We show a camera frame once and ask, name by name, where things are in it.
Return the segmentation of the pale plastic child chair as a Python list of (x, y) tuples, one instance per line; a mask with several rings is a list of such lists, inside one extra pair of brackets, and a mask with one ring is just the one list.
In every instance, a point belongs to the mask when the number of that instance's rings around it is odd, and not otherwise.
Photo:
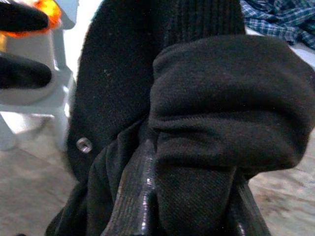
[(25, 37), (8, 37), (4, 52), (47, 65), (52, 71), (51, 82), (43, 88), (0, 89), (0, 150), (16, 145), (16, 136), (2, 117), (2, 112), (53, 116), (55, 142), (66, 150), (68, 117), (66, 108), (72, 102), (75, 81), (66, 64), (63, 32), (76, 24), (79, 0), (54, 0), (62, 11), (59, 24), (46, 33)]

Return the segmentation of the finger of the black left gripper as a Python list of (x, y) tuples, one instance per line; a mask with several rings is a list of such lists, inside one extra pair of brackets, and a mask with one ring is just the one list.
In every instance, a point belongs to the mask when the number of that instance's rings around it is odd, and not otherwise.
[(43, 30), (48, 24), (48, 16), (42, 11), (13, 0), (0, 0), (0, 31)]
[(0, 89), (38, 89), (52, 79), (51, 69), (40, 62), (0, 53)]

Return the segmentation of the blue plaid shirt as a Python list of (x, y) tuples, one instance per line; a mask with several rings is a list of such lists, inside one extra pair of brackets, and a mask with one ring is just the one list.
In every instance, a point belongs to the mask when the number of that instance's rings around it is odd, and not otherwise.
[(240, 0), (248, 28), (315, 50), (315, 0)]

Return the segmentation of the black knit garment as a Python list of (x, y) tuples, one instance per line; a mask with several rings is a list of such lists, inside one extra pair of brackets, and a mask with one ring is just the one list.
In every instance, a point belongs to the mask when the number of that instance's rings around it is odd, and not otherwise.
[(235, 236), (238, 184), (295, 167), (315, 75), (242, 58), (240, 0), (104, 0), (81, 55), (67, 157), (78, 180), (45, 236), (102, 236), (122, 173), (155, 146), (156, 236)]

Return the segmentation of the salmon orange plastic hanger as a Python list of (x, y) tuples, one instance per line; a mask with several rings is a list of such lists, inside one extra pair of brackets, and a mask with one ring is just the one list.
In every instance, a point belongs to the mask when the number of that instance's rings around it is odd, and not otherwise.
[(54, 0), (13, 0), (19, 4), (25, 4), (34, 7), (48, 16), (48, 27), (42, 30), (25, 31), (25, 32), (5, 32), (0, 31), (0, 52), (4, 52), (8, 37), (19, 38), (37, 33), (46, 33), (55, 28), (61, 19), (62, 11)]

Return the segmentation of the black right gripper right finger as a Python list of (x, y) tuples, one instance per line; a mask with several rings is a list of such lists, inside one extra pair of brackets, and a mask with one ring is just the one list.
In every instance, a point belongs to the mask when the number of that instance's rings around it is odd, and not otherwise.
[(246, 180), (236, 187), (235, 210), (235, 236), (271, 236)]

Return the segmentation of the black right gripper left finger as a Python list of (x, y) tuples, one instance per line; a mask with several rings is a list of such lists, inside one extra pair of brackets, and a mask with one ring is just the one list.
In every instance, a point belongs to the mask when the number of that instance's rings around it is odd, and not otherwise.
[(154, 143), (147, 139), (122, 173), (113, 211), (102, 236), (156, 236), (158, 204), (154, 158)]

